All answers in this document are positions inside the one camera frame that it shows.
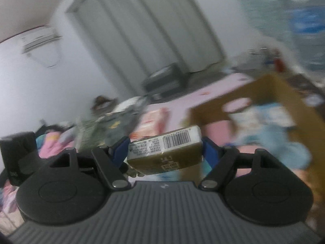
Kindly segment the blue checked towel bundle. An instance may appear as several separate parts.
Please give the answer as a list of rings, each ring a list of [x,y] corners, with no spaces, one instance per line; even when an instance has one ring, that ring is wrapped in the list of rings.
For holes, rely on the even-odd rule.
[[[236,143],[260,145],[290,169],[307,169],[312,159],[307,147],[290,141],[286,129],[276,125],[264,125],[253,134],[241,134]]]

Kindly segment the pink floral quilt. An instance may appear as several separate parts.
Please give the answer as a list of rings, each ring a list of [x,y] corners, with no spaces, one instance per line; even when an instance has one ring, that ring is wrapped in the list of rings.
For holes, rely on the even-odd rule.
[[[73,221],[75,149],[44,159],[34,132],[21,132],[1,138],[1,153],[9,181],[18,187],[15,201],[24,219],[54,225]]]

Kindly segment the blue floral hanging cloth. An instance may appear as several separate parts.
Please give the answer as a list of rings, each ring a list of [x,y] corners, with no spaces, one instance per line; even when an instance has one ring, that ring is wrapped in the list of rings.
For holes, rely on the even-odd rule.
[[[263,35],[294,47],[285,0],[239,0],[249,24]]]

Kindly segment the white wall air conditioner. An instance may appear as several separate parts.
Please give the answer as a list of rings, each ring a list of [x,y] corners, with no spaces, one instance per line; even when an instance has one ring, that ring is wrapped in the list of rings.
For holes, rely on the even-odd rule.
[[[42,27],[20,38],[22,53],[28,53],[47,43],[59,40],[61,36],[52,27]]]

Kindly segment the gold tissue pack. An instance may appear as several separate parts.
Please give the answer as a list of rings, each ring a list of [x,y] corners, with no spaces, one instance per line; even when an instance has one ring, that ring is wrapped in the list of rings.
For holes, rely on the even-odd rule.
[[[127,163],[143,175],[180,170],[202,162],[202,135],[196,125],[134,141]]]

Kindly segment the brown cardboard box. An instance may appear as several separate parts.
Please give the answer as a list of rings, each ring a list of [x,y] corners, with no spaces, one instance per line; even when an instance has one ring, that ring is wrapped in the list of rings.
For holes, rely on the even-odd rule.
[[[324,120],[276,74],[233,74],[189,97],[182,125],[226,121],[230,141],[256,144],[291,169],[304,169],[316,203],[324,201]]]

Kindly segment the dark grey storage bin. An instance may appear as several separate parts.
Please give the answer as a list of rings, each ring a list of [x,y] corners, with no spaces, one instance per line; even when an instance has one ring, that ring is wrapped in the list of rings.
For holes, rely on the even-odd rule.
[[[177,63],[172,63],[152,73],[142,82],[142,87],[152,100],[167,99],[187,88],[188,74]]]

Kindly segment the large blue water bottle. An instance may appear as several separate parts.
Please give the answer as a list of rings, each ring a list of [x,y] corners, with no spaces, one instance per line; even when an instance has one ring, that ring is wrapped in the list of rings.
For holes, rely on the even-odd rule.
[[[289,27],[301,61],[324,70],[324,0],[285,0]]]

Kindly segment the red wet wipes pack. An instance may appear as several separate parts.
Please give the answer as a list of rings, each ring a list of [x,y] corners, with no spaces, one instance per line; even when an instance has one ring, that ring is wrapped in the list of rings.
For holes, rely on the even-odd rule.
[[[169,110],[165,107],[145,113],[139,125],[129,135],[133,141],[163,134],[169,119]]]

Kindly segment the grey curtain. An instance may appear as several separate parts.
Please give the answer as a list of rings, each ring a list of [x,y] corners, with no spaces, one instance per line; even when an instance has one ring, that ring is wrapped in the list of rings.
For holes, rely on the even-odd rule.
[[[74,0],[70,22],[119,97],[170,64],[185,73],[223,62],[218,37],[194,0]]]

